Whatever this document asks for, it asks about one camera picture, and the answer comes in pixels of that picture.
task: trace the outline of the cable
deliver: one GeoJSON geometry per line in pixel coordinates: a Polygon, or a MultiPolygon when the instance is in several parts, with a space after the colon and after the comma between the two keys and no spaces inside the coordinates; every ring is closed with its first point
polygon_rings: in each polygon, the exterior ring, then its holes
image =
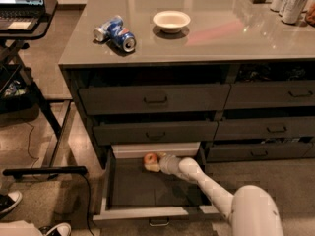
{"type": "Polygon", "coordinates": [[[87,226],[88,226],[88,229],[89,229],[91,235],[95,236],[95,235],[92,233],[92,231],[91,231],[91,229],[90,229],[90,225],[89,225],[89,210],[90,210],[90,202],[91,202],[91,185],[90,185],[90,183],[89,183],[88,178],[86,178],[86,177],[85,177],[84,175],[82,175],[82,174],[80,174],[80,176],[82,176],[82,177],[86,180],[87,185],[88,185],[87,226]]]}

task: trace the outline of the person's foot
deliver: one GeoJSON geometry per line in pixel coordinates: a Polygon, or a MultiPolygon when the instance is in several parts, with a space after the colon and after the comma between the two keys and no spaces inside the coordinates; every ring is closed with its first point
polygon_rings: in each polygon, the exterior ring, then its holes
{"type": "Polygon", "coordinates": [[[68,223],[57,224],[52,227],[45,236],[69,236],[71,233],[71,226],[68,223]]]}
{"type": "Polygon", "coordinates": [[[22,199],[22,193],[14,191],[7,195],[0,194],[0,215],[10,212],[22,199]]]}

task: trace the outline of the floor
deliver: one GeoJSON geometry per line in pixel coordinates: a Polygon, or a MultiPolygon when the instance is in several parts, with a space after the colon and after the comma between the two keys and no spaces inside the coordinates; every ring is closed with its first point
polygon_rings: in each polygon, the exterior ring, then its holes
{"type": "MultiPolygon", "coordinates": [[[[21,52],[31,67],[32,76],[47,99],[69,99],[58,60],[77,20],[79,10],[59,10],[47,36],[31,41],[21,52]]],[[[51,105],[58,115],[61,104],[51,105]]],[[[0,171],[6,168],[40,167],[53,132],[42,113],[32,109],[0,115],[0,171]]],[[[91,202],[86,179],[79,175],[33,175],[15,180],[0,175],[0,192],[20,190],[21,203],[1,222],[25,220],[36,227],[68,221],[73,236],[107,235],[220,235],[229,236],[230,228],[220,219],[171,221],[166,227],[124,221],[96,228],[91,215],[99,210],[105,170],[101,169],[75,105],[72,104],[54,166],[84,165],[89,173],[91,202]]],[[[275,199],[286,236],[314,235],[315,231],[315,159],[214,163],[206,172],[234,192],[254,184],[275,199]]]]}

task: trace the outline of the white robotic arm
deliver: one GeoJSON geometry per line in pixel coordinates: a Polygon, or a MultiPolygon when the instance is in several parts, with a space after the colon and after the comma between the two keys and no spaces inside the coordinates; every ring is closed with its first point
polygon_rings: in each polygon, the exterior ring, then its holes
{"type": "Polygon", "coordinates": [[[188,157],[181,159],[163,154],[158,165],[165,174],[196,183],[229,223],[233,236],[284,236],[277,206],[263,189],[244,186],[233,195],[188,157]]]}

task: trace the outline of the bowl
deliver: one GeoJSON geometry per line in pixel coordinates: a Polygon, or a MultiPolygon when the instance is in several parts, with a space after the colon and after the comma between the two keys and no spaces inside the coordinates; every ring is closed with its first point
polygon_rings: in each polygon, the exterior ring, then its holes
{"type": "Polygon", "coordinates": [[[165,33],[179,33],[190,23],[190,17],[178,11],[164,11],[155,14],[154,23],[165,33]]]}

